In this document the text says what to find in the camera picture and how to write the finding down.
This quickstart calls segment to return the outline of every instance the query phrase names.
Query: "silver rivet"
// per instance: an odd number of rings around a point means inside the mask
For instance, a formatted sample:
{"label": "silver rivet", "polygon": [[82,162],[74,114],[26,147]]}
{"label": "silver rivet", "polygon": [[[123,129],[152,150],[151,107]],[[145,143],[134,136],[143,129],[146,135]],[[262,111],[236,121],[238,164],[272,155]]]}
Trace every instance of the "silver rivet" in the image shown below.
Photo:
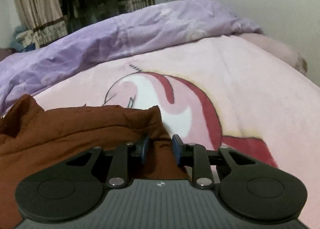
{"label": "silver rivet", "polygon": [[212,183],[212,180],[207,177],[201,177],[197,179],[197,184],[200,186],[209,186]]}
{"label": "silver rivet", "polygon": [[161,181],[161,182],[158,182],[158,183],[157,183],[157,186],[165,186],[165,183],[162,182],[162,181]]}
{"label": "silver rivet", "polygon": [[111,179],[109,179],[109,184],[112,186],[120,186],[124,183],[124,179],[120,178],[120,177],[113,177]]}

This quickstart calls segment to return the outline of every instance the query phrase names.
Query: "circular cover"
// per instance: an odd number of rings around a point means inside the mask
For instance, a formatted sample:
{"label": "circular cover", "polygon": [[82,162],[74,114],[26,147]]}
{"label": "circular cover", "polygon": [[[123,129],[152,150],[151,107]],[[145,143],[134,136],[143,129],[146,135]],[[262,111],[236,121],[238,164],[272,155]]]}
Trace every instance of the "circular cover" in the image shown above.
{"label": "circular cover", "polygon": [[76,172],[60,177],[36,173],[20,182],[16,201],[24,218],[49,223],[71,220],[93,209],[103,194],[91,174]]}
{"label": "circular cover", "polygon": [[281,170],[268,165],[245,165],[221,181],[219,197],[245,218],[276,222],[300,214],[307,190],[299,179]]}

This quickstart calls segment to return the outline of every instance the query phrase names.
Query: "cartoon print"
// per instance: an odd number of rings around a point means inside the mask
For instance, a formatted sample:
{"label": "cartoon print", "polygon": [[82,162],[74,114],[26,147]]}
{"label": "cartoon print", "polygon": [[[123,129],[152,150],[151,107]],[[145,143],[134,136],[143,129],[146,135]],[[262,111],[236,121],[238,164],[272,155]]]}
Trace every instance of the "cartoon print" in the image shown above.
{"label": "cartoon print", "polygon": [[178,134],[184,143],[196,142],[209,150],[223,143],[244,154],[277,167],[268,147],[258,138],[224,136],[219,117],[208,96],[193,83],[175,76],[142,72],[116,81],[108,90],[104,105],[148,109],[158,105],[170,136]]}

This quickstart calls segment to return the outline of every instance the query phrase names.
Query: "pile of clothes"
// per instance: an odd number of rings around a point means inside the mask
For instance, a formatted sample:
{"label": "pile of clothes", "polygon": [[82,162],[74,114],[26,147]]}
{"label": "pile of clothes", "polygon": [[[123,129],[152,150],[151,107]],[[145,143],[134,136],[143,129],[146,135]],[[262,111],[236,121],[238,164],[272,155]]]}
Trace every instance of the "pile of clothes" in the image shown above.
{"label": "pile of clothes", "polygon": [[34,32],[25,26],[17,26],[14,29],[10,47],[17,52],[29,52],[40,48]]}

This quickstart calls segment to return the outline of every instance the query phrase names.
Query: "bed sheet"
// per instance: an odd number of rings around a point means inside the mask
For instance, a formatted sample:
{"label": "bed sheet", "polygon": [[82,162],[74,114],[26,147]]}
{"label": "bed sheet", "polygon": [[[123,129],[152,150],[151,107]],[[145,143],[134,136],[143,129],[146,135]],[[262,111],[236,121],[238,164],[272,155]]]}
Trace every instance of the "bed sheet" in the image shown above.
{"label": "bed sheet", "polygon": [[35,99],[45,110],[158,105],[169,134],[185,143],[215,150],[226,144],[302,180],[308,200],[300,220],[319,228],[320,88],[240,37],[102,63]]}

